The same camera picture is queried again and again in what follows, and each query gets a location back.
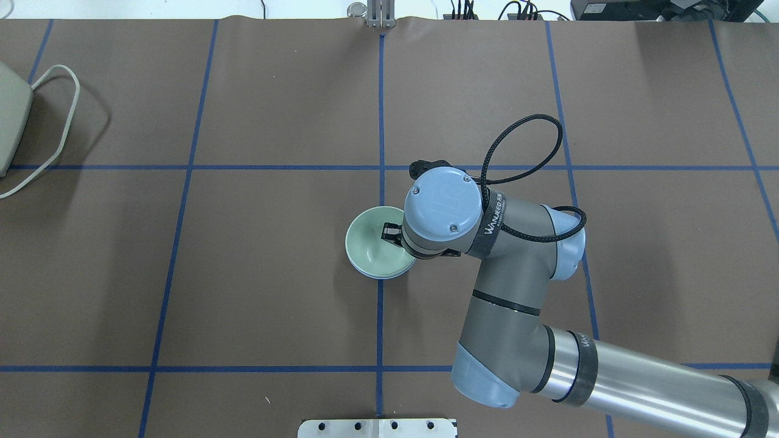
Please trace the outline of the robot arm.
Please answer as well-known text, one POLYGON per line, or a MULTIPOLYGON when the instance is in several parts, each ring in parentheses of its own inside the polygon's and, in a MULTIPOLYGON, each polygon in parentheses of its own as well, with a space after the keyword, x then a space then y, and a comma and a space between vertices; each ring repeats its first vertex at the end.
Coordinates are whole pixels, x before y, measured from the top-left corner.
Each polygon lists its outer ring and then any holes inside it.
MULTIPOLYGON (((588 266, 554 281, 544 324, 595 335, 703 372, 766 379, 777 341, 777 243, 751 173, 574 172, 587 225, 588 266), (706 216, 701 203, 724 210, 706 216), (740 237, 726 228, 749 221, 740 237)), ((383 286, 384 366, 450 366, 475 283, 470 257, 417 261, 383 286)), ((388 372, 383 413, 451 416, 464 437, 681 437, 523 392, 514 409, 463 397, 450 372, 388 372)))

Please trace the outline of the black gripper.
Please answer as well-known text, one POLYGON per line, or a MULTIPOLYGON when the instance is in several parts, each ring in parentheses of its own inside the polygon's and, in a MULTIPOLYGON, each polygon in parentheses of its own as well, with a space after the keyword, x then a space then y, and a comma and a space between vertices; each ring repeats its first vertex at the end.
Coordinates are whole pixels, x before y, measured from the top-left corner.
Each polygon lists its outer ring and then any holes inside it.
POLYGON ((407 244, 403 229, 400 224, 384 223, 381 231, 382 241, 388 242, 395 247, 403 249, 407 255, 414 257, 411 246, 407 244))

